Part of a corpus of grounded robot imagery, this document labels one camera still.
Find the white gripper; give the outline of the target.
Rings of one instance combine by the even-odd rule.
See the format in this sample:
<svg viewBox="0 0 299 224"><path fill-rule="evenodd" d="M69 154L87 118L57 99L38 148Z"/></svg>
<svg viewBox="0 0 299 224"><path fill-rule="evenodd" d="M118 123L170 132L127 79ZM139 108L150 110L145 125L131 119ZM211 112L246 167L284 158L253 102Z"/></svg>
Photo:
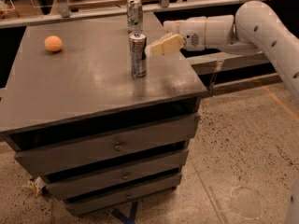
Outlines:
<svg viewBox="0 0 299 224"><path fill-rule="evenodd" d="M164 29L172 34L164 35L159 40L147 45L145 48L147 56L174 53L180 51L183 47L187 51L199 51L205 48L206 17L165 21Z"/></svg>

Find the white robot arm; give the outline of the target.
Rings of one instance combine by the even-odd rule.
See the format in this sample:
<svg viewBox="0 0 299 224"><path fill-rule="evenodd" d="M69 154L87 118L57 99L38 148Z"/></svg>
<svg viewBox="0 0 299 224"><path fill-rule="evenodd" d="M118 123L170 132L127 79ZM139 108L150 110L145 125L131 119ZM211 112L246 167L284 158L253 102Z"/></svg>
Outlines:
<svg viewBox="0 0 299 224"><path fill-rule="evenodd" d="M298 224L299 127L297 117L283 104L286 92L299 88L299 41L267 4L250 1L234 15L165 21L166 37L150 53L176 49L219 49L226 53L262 52L284 83L274 77L254 78L252 91L207 98L201 143L192 156L198 177L217 213L195 224Z"/></svg>

